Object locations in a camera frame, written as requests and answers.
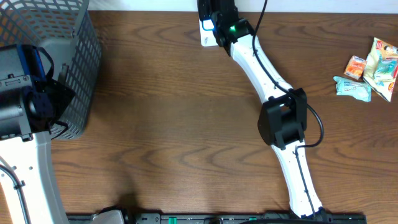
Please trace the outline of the teal snack packet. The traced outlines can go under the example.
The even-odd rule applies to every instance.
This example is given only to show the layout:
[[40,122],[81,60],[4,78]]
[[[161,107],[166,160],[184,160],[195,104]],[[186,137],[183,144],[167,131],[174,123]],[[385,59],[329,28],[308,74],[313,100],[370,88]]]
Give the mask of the teal snack packet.
[[365,82],[355,82],[347,78],[334,76],[336,82],[336,94],[339,96],[351,96],[357,100],[370,102],[371,87]]

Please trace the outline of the orange Kleenex tissue pack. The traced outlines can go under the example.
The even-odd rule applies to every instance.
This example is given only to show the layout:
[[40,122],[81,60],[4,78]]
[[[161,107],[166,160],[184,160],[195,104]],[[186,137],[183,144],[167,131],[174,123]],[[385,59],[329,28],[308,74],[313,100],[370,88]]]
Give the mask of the orange Kleenex tissue pack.
[[343,74],[354,78],[355,80],[359,80],[363,76],[366,64],[366,60],[353,55],[350,58]]

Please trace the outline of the large white snack bag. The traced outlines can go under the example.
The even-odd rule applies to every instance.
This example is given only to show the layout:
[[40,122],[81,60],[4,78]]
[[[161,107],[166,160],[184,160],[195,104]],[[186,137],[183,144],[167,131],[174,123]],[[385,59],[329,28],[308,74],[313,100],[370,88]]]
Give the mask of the large white snack bag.
[[380,59],[387,58],[397,59],[397,47],[375,37],[371,51],[366,58],[367,64],[363,72],[363,80],[370,85],[378,95],[386,101],[391,102],[397,78],[397,66],[392,80],[376,82],[374,79],[374,72],[376,71]]

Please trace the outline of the teal Kleenex tissue pack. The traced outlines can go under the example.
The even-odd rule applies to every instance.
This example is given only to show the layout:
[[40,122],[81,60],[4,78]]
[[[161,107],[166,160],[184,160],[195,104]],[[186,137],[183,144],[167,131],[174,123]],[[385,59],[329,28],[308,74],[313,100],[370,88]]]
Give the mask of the teal Kleenex tissue pack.
[[396,66],[396,58],[380,59],[376,67],[376,71],[374,72],[375,81],[381,82],[392,80],[394,78]]

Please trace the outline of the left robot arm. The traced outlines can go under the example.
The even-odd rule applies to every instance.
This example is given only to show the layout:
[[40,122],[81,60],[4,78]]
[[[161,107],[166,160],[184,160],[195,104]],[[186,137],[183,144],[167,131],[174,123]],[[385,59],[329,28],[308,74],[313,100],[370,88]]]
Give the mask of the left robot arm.
[[51,128],[72,89],[53,79],[42,47],[1,47],[1,188],[13,223],[68,223],[52,164]]

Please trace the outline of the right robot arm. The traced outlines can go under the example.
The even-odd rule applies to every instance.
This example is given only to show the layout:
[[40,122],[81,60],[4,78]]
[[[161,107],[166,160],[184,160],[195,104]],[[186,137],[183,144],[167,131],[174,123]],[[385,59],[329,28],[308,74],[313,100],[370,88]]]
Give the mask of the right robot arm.
[[312,184],[305,150],[308,105],[303,89],[293,88],[262,50],[259,26],[240,17],[234,1],[198,0],[203,46],[225,49],[245,72],[261,102],[257,128],[275,152],[289,193],[290,210],[298,218],[315,218],[323,208]]

